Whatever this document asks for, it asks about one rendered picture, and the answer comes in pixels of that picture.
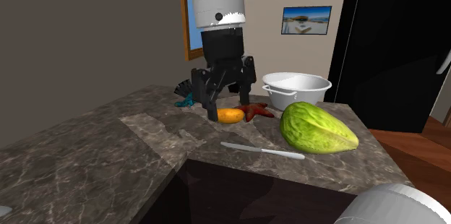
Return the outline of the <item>dark counter cabinet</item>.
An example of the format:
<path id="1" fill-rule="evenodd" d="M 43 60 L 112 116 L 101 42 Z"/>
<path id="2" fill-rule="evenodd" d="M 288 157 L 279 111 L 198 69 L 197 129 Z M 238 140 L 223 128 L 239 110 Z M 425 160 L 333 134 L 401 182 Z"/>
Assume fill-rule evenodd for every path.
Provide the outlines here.
<path id="1" fill-rule="evenodd" d="M 355 195 L 187 160 L 139 224 L 334 224 Z"/>

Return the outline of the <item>black refrigerator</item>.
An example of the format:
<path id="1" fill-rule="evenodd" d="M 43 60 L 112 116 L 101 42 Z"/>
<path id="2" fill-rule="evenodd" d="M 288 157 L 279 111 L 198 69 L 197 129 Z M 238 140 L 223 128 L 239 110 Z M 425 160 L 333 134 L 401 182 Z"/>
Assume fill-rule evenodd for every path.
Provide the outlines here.
<path id="1" fill-rule="evenodd" d="M 422 132 L 451 65 L 451 0 L 343 0 L 325 100 Z"/>

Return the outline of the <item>red starfish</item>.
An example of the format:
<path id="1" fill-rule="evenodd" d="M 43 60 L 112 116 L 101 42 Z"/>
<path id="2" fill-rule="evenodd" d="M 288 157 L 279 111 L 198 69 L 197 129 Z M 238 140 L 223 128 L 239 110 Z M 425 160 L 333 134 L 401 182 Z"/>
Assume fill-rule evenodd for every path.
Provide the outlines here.
<path id="1" fill-rule="evenodd" d="M 243 111 L 245 113 L 246 122 L 250 122 L 255 115 L 274 118 L 275 116 L 268 111 L 266 107 L 266 103 L 250 103 L 248 105 L 236 106 L 236 109 Z"/>

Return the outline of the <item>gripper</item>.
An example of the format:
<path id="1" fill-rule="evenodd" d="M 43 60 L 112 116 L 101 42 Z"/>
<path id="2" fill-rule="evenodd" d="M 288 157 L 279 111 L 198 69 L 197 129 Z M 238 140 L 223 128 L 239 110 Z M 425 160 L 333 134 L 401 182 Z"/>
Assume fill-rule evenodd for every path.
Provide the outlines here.
<path id="1" fill-rule="evenodd" d="M 252 84 L 257 81 L 254 58 L 244 55 L 243 29 L 232 27 L 201 33 L 206 69 L 192 69 L 192 97 L 202 104 L 211 121 L 218 121 L 216 100 L 226 79 L 238 79 L 228 86 L 229 92 L 240 95 L 240 104 L 249 105 Z"/>

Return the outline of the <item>teal bird figure black tail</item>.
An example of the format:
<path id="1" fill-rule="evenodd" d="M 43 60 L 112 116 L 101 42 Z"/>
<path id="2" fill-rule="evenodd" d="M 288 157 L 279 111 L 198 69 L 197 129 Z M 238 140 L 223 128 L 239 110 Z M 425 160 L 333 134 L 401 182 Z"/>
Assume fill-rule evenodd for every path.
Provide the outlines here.
<path id="1" fill-rule="evenodd" d="M 189 107 L 189 108 L 191 108 L 196 103 L 196 101 L 193 98 L 192 83 L 191 83 L 190 79 L 186 79 L 186 80 L 178 83 L 178 85 L 176 86 L 174 92 L 177 95 L 180 95 L 181 97 L 184 98 L 182 101 L 174 103 L 174 105 L 176 107 Z"/>

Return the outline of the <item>window with wooden frame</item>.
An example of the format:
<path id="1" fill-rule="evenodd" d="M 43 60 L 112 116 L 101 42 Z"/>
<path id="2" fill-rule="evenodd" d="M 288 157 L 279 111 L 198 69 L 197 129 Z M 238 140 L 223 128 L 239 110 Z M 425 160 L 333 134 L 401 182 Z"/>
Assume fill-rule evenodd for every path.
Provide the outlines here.
<path id="1" fill-rule="evenodd" d="M 191 61 L 203 56 L 201 30 L 196 26 L 192 0 L 181 0 L 184 57 Z"/>

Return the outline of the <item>framed wall picture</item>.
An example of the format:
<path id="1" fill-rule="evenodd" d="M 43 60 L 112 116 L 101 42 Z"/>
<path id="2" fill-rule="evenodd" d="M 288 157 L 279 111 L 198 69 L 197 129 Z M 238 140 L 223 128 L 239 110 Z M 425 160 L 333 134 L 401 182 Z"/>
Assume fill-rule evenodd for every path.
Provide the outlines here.
<path id="1" fill-rule="evenodd" d="M 331 6 L 284 7 L 282 35 L 326 35 Z"/>

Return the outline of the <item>orange potato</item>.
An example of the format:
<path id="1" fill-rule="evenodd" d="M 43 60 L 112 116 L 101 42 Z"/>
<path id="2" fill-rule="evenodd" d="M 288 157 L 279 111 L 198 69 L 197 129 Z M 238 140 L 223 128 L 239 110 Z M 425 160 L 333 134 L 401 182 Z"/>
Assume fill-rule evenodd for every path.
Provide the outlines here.
<path id="1" fill-rule="evenodd" d="M 217 115 L 218 122 L 222 124 L 235 124 L 243 120 L 245 113 L 237 108 L 219 108 Z"/>

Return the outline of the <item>white knife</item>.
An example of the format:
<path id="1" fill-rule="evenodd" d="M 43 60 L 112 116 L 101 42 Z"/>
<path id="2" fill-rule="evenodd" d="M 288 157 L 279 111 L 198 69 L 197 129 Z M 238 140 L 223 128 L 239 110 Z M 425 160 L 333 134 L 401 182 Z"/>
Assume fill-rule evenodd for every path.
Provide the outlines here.
<path id="1" fill-rule="evenodd" d="M 221 142 L 220 144 L 222 146 L 237 149 L 237 150 L 245 150 L 245 151 L 250 151 L 250 152 L 264 152 L 264 153 L 268 153 L 268 154 L 279 155 L 279 156 L 293 158 L 293 159 L 297 159 L 297 160 L 305 159 L 304 155 L 302 155 L 300 153 L 295 153 L 295 152 L 269 150 L 269 149 L 250 147 L 250 146 L 246 146 L 246 145 L 239 145 L 239 144 L 234 144 L 234 143 L 229 143 L 229 142 Z"/>

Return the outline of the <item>large green fruit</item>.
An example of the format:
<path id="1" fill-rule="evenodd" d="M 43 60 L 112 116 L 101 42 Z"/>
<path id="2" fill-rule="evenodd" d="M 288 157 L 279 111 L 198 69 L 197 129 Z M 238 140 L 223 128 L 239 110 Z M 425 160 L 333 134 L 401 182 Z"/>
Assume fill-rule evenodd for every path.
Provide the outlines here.
<path id="1" fill-rule="evenodd" d="M 285 108 L 280 133 L 290 146 L 310 154 L 350 151 L 359 145 L 358 137 L 341 120 L 306 102 Z"/>

